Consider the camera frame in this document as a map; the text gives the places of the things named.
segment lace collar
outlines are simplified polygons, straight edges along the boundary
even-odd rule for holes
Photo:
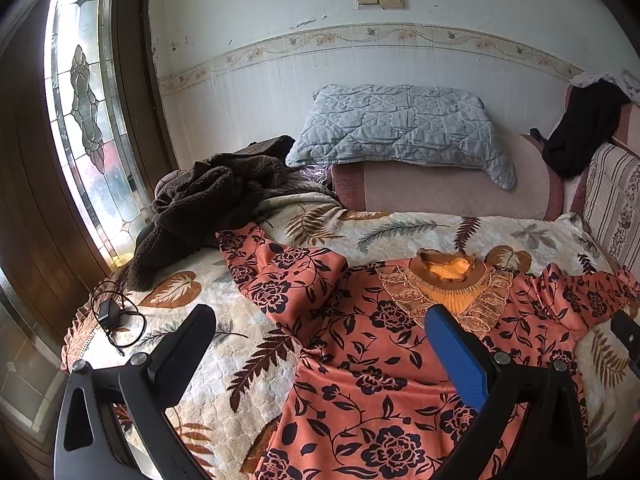
[[[424,314],[436,304],[422,291],[424,285],[429,284],[408,267],[395,266],[391,272],[385,272],[385,269],[376,271],[385,290],[396,305],[402,308],[416,324],[424,328]],[[464,312],[454,315],[460,326],[479,338],[487,335],[504,312],[512,279],[513,275],[510,272],[494,268],[487,269],[480,281],[472,285],[472,287],[482,288],[482,291]]]

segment power adapter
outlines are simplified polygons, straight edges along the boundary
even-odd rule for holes
[[[107,332],[120,326],[120,306],[113,298],[100,302],[98,306],[98,323]]]

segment light blue quilted pillow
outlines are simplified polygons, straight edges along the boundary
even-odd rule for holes
[[[478,168],[503,189],[516,183],[513,161],[496,146],[482,101],[455,88],[321,88],[287,165],[365,160]]]

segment stained glass window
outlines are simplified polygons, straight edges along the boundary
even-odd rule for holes
[[[62,172],[111,269],[133,256],[149,199],[120,107],[112,0],[51,0],[44,43],[47,107]]]

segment floral blanket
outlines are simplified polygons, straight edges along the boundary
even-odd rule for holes
[[[258,212],[261,227],[273,240],[290,246],[326,246],[343,254],[351,266],[406,258],[423,247],[465,251],[496,266],[533,274],[550,262],[569,274],[611,272],[577,216],[544,222],[352,212],[320,192],[271,198],[261,203]],[[66,338],[63,363],[82,357],[94,368],[122,364],[135,352],[150,352],[196,304],[208,304],[216,313],[218,332],[182,400],[167,410],[167,416],[212,477],[247,478],[277,427],[292,384],[297,351],[292,340],[238,292],[217,250],[201,250],[168,267],[157,276],[153,290],[132,292],[129,297],[147,318],[140,341],[121,357],[84,308]],[[133,317],[116,337],[125,343],[141,328]],[[608,322],[578,343],[576,355],[586,392],[592,476],[607,468],[632,431],[640,387]],[[129,428],[129,441],[143,449],[126,413],[120,417]]]

